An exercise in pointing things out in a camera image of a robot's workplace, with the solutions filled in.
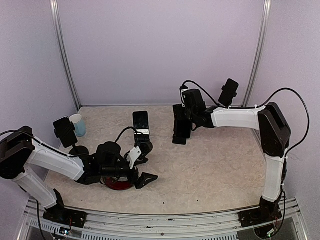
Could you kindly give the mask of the black folding phone stand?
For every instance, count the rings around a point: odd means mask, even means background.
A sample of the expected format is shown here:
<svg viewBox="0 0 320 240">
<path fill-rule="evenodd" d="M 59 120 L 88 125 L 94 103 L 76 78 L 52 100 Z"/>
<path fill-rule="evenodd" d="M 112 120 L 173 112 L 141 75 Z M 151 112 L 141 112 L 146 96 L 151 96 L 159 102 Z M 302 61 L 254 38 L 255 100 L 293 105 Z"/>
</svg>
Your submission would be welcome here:
<svg viewBox="0 0 320 240">
<path fill-rule="evenodd" d="M 187 139 L 186 138 L 178 138 L 178 137 L 172 137 L 172 143 L 173 144 L 178 144 L 178 145 L 186 145 L 187 144 Z"/>
</svg>

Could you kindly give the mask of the round-base plate phone stand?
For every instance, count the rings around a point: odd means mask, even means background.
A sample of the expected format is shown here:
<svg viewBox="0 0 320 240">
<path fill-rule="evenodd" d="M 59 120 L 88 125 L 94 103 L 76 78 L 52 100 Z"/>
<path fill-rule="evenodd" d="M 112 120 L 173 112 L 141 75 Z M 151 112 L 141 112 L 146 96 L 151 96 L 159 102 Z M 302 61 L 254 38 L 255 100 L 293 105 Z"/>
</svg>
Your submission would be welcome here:
<svg viewBox="0 0 320 240">
<path fill-rule="evenodd" d="M 136 145 L 142 142 L 151 142 L 149 129 L 137 129 L 134 134 Z"/>
</svg>

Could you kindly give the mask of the black pole phone stand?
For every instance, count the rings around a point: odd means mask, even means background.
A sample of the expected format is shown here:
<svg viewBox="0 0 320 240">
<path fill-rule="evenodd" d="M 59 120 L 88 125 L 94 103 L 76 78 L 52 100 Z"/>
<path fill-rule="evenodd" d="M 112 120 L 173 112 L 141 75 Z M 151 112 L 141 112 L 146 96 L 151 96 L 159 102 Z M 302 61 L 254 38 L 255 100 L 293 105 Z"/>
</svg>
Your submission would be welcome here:
<svg viewBox="0 0 320 240">
<path fill-rule="evenodd" d="M 224 85 L 218 100 L 219 103 L 225 107 L 230 106 L 233 102 L 233 99 L 237 96 L 237 90 L 238 89 L 236 87 L 228 87 Z"/>
<path fill-rule="evenodd" d="M 89 150 L 82 145 L 76 145 L 78 139 L 75 133 L 75 126 L 70 122 L 67 116 L 62 117 L 53 122 L 54 133 L 56 137 L 61 141 L 64 148 L 72 147 L 69 154 L 71 155 L 81 155 L 89 154 Z"/>
</svg>

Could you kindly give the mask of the blue-edged black smartphone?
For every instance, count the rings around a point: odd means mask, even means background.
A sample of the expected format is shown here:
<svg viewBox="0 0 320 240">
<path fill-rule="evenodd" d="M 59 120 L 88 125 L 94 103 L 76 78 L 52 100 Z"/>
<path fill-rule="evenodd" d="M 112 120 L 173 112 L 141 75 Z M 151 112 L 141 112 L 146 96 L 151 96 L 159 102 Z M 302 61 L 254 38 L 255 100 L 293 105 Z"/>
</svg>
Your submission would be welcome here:
<svg viewBox="0 0 320 240">
<path fill-rule="evenodd" d="M 189 139 L 191 131 L 192 123 L 189 120 L 174 120 L 173 136 L 175 138 Z"/>
</svg>

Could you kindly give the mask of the silver-edged black smartphone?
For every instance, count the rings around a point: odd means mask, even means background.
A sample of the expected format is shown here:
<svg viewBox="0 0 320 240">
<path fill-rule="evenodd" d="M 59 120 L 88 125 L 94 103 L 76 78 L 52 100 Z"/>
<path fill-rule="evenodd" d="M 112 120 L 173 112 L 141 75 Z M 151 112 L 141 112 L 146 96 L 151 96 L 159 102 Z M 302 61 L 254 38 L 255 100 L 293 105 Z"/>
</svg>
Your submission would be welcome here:
<svg viewBox="0 0 320 240">
<path fill-rule="evenodd" d="M 69 148 L 78 142 L 75 127 L 67 116 L 53 122 L 54 133 L 60 139 L 64 148 Z"/>
</svg>

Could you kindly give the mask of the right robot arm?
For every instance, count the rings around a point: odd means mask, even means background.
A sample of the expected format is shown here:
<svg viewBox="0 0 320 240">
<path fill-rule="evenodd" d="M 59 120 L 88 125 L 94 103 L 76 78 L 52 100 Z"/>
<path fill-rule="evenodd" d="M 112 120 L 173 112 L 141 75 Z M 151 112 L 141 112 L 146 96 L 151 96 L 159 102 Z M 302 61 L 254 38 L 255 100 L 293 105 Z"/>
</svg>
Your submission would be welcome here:
<svg viewBox="0 0 320 240">
<path fill-rule="evenodd" d="M 275 212 L 275 203 L 281 196 L 285 178 L 286 153 L 290 145 L 291 129 L 279 106 L 268 103 L 253 108 L 207 107 L 198 89 L 183 87 L 181 104 L 173 106 L 173 144 L 185 145 L 191 133 L 198 128 L 246 128 L 260 133 L 260 142 L 266 161 L 266 177 L 256 218 L 266 222 Z"/>
</svg>

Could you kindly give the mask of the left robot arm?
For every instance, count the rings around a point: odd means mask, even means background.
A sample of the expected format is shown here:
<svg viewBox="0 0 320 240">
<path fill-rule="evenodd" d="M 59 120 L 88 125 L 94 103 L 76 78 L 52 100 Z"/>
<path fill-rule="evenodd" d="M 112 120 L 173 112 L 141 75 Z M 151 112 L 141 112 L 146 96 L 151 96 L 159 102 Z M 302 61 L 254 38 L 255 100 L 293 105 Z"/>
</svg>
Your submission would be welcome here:
<svg viewBox="0 0 320 240">
<path fill-rule="evenodd" d="M 101 178 L 127 178 L 136 189 L 141 189 L 158 179 L 157 175 L 139 173 L 137 168 L 140 159 L 148 161 L 146 155 L 152 150 L 150 142 L 145 143 L 147 149 L 135 144 L 126 157 L 121 156 L 121 146 L 115 141 L 100 144 L 92 155 L 71 155 L 46 145 L 33 135 L 29 126 L 0 135 L 3 138 L 0 142 L 1 178 L 15 182 L 61 223 L 70 218 L 69 209 L 60 193 L 48 187 L 31 165 L 59 173 L 82 185 L 98 183 Z"/>
</svg>

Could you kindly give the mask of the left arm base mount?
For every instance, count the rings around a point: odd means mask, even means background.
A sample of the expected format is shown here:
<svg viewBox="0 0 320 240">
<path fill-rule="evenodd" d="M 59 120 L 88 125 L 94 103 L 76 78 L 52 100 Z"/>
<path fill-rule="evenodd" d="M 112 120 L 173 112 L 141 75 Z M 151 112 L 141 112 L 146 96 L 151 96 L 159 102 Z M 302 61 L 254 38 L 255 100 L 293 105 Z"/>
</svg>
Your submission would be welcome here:
<svg viewBox="0 0 320 240">
<path fill-rule="evenodd" d="M 53 191 L 56 196 L 56 205 L 46 208 L 43 218 L 54 223 L 83 229 L 87 219 L 87 213 L 66 208 L 61 194 L 56 189 Z"/>
</svg>

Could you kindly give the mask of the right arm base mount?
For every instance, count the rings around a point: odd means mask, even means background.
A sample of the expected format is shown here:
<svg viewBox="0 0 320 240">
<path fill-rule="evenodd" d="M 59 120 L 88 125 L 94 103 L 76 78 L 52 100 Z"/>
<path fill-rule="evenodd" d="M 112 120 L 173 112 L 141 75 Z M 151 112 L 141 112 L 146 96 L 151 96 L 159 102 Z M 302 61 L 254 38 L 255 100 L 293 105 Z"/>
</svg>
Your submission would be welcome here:
<svg viewBox="0 0 320 240">
<path fill-rule="evenodd" d="M 246 228 L 281 219 L 283 215 L 279 207 L 280 200 L 281 196 L 274 202 L 261 197 L 258 208 L 240 211 L 238 216 L 241 227 Z"/>
</svg>

